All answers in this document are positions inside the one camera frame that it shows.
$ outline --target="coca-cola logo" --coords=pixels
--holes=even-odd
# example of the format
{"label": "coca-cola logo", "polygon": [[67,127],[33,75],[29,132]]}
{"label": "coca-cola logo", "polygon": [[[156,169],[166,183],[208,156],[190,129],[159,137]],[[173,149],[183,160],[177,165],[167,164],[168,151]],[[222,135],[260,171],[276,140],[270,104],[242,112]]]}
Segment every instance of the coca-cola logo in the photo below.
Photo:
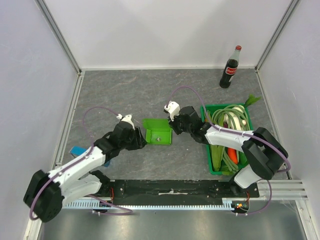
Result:
{"label": "coca-cola logo", "polygon": [[227,67],[225,70],[225,73],[229,74],[229,75],[234,75],[236,73],[236,71],[237,71],[237,68]]}

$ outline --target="white wall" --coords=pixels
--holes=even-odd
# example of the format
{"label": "white wall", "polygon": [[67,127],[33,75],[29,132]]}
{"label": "white wall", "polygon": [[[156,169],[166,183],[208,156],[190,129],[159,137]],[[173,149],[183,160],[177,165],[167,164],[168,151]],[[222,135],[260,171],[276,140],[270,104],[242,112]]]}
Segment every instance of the white wall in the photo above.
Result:
{"label": "white wall", "polygon": [[0,2],[0,239],[21,240],[34,172],[49,170],[76,72],[33,0]]}
{"label": "white wall", "polygon": [[82,68],[224,67],[259,60],[290,0],[46,0]]}
{"label": "white wall", "polygon": [[292,173],[320,224],[320,2],[303,0],[261,69],[261,81]]}

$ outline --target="coca-cola bottle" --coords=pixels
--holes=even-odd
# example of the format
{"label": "coca-cola bottle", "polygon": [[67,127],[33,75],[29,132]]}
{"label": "coca-cola bottle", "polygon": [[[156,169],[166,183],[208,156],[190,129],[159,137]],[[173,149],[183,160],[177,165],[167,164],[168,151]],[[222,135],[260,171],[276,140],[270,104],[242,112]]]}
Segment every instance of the coca-cola bottle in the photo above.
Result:
{"label": "coca-cola bottle", "polygon": [[226,62],[225,68],[223,70],[222,78],[219,83],[220,87],[222,87],[223,89],[227,89],[230,86],[231,80],[237,71],[237,67],[239,64],[240,51],[241,51],[241,46],[236,46],[234,53]]}

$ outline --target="green basket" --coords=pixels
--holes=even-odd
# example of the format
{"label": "green basket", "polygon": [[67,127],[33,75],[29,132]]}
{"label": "green basket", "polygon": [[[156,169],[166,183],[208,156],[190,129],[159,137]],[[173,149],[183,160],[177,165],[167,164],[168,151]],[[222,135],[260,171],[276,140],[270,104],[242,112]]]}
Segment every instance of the green basket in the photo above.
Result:
{"label": "green basket", "polygon": [[146,129],[145,140],[148,144],[171,144],[172,129],[169,126],[168,119],[145,118],[142,125]]}
{"label": "green basket", "polygon": [[[227,107],[229,105],[233,105],[233,104],[242,105],[242,106],[245,105],[244,103],[229,103],[229,104],[205,105],[205,108],[206,108],[207,111],[209,111],[210,113],[213,114],[215,111],[217,111],[219,109],[224,109],[225,107]],[[248,115],[248,118],[249,118],[250,129],[253,130],[254,127],[252,126],[252,122],[251,122],[251,119],[250,119],[249,111],[248,111],[248,109],[246,107],[244,108],[244,110],[245,110],[245,112],[246,112],[246,114]],[[205,111],[204,111],[204,107],[203,106],[200,107],[200,112],[201,112],[202,121],[205,121]],[[222,171],[214,171],[214,166],[213,166],[212,161],[211,161],[211,151],[210,151],[209,145],[206,146],[206,152],[207,152],[207,155],[208,155],[208,165],[209,165],[210,173],[213,174],[213,175],[222,175],[223,174]],[[224,161],[221,162],[221,166],[223,166],[223,165],[226,165]],[[242,165],[242,164],[238,163],[239,170],[243,169],[245,166],[246,165]]]}

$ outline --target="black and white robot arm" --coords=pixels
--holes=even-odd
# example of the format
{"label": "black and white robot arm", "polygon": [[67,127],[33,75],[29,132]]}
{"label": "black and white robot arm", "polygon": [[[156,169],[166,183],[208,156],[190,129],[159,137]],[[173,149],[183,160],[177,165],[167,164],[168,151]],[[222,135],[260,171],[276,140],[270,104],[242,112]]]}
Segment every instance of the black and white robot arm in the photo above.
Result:
{"label": "black and white robot arm", "polygon": [[177,135],[189,133],[198,143],[225,146],[245,154],[249,165],[238,171],[230,181],[241,189],[248,188],[260,179],[272,179],[284,163],[282,157],[271,148],[248,135],[267,141],[288,157],[286,150],[263,127],[256,131],[231,131],[221,126],[217,126],[216,129],[210,123],[202,122],[192,106],[180,109],[179,104],[174,101],[164,106],[164,111],[169,114],[169,125]]}
{"label": "black and white robot arm", "polygon": [[118,156],[121,150],[142,149],[147,144],[131,118],[131,115],[121,118],[112,132],[96,140],[93,148],[67,164],[47,173],[39,170],[32,176],[23,201],[32,208],[35,197],[43,189],[33,208],[43,222],[53,219],[63,206],[76,199],[108,191],[110,179],[100,171],[92,170]]}

